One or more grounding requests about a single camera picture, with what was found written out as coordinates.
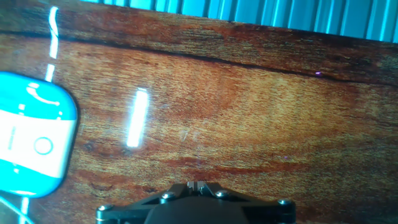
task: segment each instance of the black device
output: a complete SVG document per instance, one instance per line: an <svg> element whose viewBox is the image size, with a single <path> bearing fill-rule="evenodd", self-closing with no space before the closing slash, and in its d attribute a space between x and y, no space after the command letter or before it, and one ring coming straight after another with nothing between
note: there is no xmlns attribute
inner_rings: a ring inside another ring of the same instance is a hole
<svg viewBox="0 0 398 224"><path fill-rule="evenodd" d="M203 181L173 184L168 190L127 206L102 205L97 224L296 223L295 203L265 202Z"/></svg>

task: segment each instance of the wooden table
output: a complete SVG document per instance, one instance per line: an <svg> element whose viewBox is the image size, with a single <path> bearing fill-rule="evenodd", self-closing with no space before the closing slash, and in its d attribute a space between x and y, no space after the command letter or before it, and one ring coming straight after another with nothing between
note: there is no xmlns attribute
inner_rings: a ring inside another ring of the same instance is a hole
<svg viewBox="0 0 398 224"><path fill-rule="evenodd" d="M291 198L299 223L398 222L398 45L78 1L3 1L0 70L44 79L48 63L75 97L80 125L64 183L31 200L37 223L94 223L101 204L189 180ZM133 148L139 88L150 100ZM16 221L0 205L0 223Z"/></svg>

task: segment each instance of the circle icon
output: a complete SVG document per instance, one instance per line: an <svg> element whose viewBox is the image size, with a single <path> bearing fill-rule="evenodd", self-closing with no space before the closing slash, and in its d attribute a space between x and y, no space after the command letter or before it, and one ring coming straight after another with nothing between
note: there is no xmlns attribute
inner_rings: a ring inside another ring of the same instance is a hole
<svg viewBox="0 0 398 224"><path fill-rule="evenodd" d="M52 151L53 144L49 138L41 137L36 139L34 143L34 149L40 155L47 155Z"/></svg>

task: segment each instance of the white cable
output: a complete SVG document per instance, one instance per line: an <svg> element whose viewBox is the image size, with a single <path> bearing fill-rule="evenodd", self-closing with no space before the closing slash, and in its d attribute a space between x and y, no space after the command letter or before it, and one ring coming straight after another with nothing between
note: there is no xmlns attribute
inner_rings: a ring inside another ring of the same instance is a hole
<svg viewBox="0 0 398 224"><path fill-rule="evenodd" d="M29 198L23 197L21 202L21 212L27 215L27 211L29 209ZM22 216L19 217L19 224L25 224L26 219Z"/></svg>
<svg viewBox="0 0 398 224"><path fill-rule="evenodd" d="M7 201L2 196L0 196L0 202L16 212L19 216L24 217L29 224L34 224L34 222L27 215L23 214L17 207L15 207L11 202Z"/></svg>

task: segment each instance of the screw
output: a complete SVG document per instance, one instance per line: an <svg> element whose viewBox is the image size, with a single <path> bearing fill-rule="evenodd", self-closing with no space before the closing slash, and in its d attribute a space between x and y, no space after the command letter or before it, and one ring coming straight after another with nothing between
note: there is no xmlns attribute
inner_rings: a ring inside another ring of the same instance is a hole
<svg viewBox="0 0 398 224"><path fill-rule="evenodd" d="M170 199L172 197L175 197L175 193L174 192L166 192L162 195L163 199Z"/></svg>
<svg viewBox="0 0 398 224"><path fill-rule="evenodd" d="M284 198L284 199L279 199L279 200L278 200L278 203L279 203L280 205L288 205L288 204L291 203L291 201L290 201L289 199Z"/></svg>
<svg viewBox="0 0 398 224"><path fill-rule="evenodd" d="M101 206L99 206L99 207L98 207L98 210L99 210L99 211L105 211L105 210L108 210L108 209L111 209L111 208L113 208L113 205L111 205L111 204L106 204L106 205L101 205Z"/></svg>
<svg viewBox="0 0 398 224"><path fill-rule="evenodd" d="M216 192L216 197L218 197L218 198L223 198L226 196L228 196L228 191L226 191L226 190L219 190Z"/></svg>

